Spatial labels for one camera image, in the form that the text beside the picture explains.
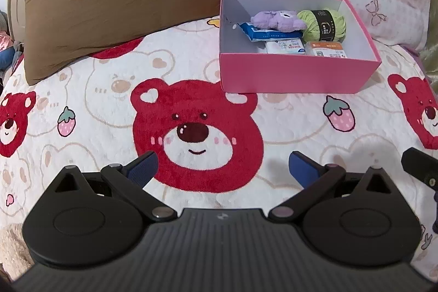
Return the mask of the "clear floss pick box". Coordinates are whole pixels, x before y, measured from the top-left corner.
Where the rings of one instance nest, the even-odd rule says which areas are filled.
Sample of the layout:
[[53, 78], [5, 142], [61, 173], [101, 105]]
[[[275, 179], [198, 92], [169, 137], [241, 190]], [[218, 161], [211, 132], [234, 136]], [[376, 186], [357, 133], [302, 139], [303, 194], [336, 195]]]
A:
[[318, 57], [346, 59], [347, 55], [340, 42], [307, 42], [306, 54]]

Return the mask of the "white tissue pack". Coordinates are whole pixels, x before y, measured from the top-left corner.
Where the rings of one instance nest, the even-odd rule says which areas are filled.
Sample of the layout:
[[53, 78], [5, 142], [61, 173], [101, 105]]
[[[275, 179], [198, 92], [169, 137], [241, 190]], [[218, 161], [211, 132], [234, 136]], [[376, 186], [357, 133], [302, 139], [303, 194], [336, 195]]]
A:
[[306, 50], [301, 39], [287, 39], [266, 42], [267, 53], [283, 55], [304, 55]]

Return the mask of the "pink cardboard box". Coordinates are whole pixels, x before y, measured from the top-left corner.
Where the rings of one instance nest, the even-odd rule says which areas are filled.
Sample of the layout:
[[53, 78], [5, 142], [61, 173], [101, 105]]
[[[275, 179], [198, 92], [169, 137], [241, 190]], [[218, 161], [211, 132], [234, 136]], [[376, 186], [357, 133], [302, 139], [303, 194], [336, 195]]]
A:
[[[253, 16], [308, 10], [321, 36], [255, 28]], [[382, 60], [350, 0], [221, 0], [220, 81], [233, 93], [359, 92]]]

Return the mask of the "blue wet wipes pack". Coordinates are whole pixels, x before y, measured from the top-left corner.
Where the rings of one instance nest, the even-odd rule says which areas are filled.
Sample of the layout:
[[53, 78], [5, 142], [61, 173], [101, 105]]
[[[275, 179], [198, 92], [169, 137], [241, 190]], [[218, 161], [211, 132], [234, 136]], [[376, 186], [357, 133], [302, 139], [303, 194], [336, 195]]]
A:
[[303, 36], [301, 30], [293, 31], [291, 33], [284, 33], [278, 30], [264, 30], [259, 29], [248, 22], [239, 23], [238, 26], [251, 42], [286, 41], [291, 39], [301, 39]]

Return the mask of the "green yarn ball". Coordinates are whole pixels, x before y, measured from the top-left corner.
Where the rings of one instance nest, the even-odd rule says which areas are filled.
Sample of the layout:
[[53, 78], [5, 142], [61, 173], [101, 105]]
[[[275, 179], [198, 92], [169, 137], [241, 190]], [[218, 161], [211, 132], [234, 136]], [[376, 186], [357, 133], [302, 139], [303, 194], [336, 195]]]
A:
[[346, 35], [345, 17], [337, 10], [302, 10], [298, 18], [307, 26], [303, 31], [305, 42], [342, 42]]

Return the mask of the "purple plush toy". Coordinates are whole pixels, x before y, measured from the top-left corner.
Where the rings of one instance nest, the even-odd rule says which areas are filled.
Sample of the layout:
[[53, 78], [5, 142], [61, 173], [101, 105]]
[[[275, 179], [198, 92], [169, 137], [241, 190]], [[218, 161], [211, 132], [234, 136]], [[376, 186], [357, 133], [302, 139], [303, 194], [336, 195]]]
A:
[[283, 33], [307, 29], [307, 24], [298, 17], [297, 12], [288, 10], [261, 11], [251, 17], [250, 23], [260, 29]]

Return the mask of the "bear print blanket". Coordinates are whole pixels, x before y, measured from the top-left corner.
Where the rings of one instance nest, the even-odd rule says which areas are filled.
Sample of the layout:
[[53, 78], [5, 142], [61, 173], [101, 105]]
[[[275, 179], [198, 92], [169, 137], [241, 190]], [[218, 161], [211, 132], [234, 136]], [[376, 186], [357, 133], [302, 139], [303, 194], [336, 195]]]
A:
[[437, 279], [432, 190], [404, 172], [402, 153], [421, 148], [398, 92], [434, 95], [414, 58], [376, 42], [382, 60], [354, 95], [228, 94], [220, 85], [218, 19], [193, 21], [87, 57], [29, 85], [23, 62], [1, 94], [1, 273], [17, 279], [33, 261], [22, 223], [60, 170], [93, 172], [158, 156], [146, 190], [186, 207], [270, 210], [300, 191], [292, 151], [362, 172], [383, 167], [422, 228], [413, 265]]

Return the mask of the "gold satin curtain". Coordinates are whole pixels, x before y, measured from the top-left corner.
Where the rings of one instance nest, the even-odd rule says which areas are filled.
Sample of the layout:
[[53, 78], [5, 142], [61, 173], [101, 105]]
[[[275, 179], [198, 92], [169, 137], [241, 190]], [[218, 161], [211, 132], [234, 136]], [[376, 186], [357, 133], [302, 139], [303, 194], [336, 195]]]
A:
[[431, 0], [428, 37], [425, 49], [420, 53], [420, 58], [435, 93], [437, 93], [437, 16], [437, 0]]

